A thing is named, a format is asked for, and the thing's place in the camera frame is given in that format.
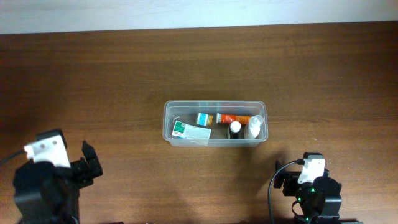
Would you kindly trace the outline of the white bottle clear cap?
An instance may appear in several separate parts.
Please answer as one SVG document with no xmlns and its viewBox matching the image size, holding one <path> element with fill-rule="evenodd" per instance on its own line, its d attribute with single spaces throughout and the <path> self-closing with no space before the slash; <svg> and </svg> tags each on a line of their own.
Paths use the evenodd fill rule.
<svg viewBox="0 0 398 224">
<path fill-rule="evenodd" d="M 244 139 L 256 139 L 261 131 L 263 122 L 264 118 L 261 115 L 251 117 L 244 129 Z"/>
</svg>

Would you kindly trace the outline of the dark bottle white cap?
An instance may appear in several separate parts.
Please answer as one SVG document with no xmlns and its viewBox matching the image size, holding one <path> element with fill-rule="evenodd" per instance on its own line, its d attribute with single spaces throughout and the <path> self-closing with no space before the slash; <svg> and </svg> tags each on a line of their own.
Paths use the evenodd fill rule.
<svg viewBox="0 0 398 224">
<path fill-rule="evenodd" d="M 233 121 L 228 129 L 228 139 L 239 139 L 241 124 L 239 121 Z"/>
</svg>

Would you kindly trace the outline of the orange tablet tube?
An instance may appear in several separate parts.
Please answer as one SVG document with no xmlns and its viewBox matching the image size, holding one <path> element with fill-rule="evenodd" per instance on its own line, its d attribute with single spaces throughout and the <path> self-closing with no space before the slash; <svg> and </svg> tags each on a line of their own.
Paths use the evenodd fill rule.
<svg viewBox="0 0 398 224">
<path fill-rule="evenodd" d="M 224 124 L 231 124 L 232 122 L 237 121 L 242 125 L 246 125 L 248 124 L 250 119 L 251 119 L 250 116 L 240 116 L 240 115 L 220 114 L 220 113 L 216 115 L 216 122 Z"/>
</svg>

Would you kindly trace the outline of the white green medicine box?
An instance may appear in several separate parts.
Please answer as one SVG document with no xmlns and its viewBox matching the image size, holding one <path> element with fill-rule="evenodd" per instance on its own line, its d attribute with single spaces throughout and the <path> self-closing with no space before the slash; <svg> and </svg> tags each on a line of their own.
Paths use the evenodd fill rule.
<svg viewBox="0 0 398 224">
<path fill-rule="evenodd" d="M 192 126 L 176 121 L 172 129 L 172 136 L 180 139 L 209 139 L 211 129 Z"/>
</svg>

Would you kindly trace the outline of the small blue-label gold-cap bottle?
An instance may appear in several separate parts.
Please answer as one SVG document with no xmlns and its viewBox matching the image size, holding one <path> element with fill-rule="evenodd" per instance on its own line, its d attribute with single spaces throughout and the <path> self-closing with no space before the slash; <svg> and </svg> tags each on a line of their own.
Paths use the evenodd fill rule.
<svg viewBox="0 0 398 224">
<path fill-rule="evenodd" d="M 211 126 L 213 123 L 213 115 L 198 113 L 196 124 L 199 126 Z"/>
</svg>

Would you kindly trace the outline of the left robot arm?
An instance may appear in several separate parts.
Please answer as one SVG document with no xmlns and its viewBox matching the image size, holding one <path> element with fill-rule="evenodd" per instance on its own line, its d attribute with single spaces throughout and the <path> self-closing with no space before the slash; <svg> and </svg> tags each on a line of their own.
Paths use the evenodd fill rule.
<svg viewBox="0 0 398 224">
<path fill-rule="evenodd" d="M 83 157 L 71 167 L 32 159 L 15 172 L 14 201 L 22 215 L 20 223 L 79 223 L 80 189 L 103 175 L 94 147 L 83 141 Z"/>
</svg>

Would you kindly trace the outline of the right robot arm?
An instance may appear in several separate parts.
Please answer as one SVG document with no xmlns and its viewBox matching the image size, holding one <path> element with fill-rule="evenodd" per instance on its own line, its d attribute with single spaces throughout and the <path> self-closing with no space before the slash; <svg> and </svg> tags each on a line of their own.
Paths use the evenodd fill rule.
<svg viewBox="0 0 398 224">
<path fill-rule="evenodd" d="M 275 162 L 275 173 L 267 190 L 270 222 L 272 212 L 271 188 L 282 189 L 285 197 L 294 197 L 291 205 L 292 223 L 301 224 L 362 224 L 355 219 L 341 219 L 342 184 L 330 177 L 326 160 L 318 152 L 305 152 L 302 158 L 281 164 Z"/>
</svg>

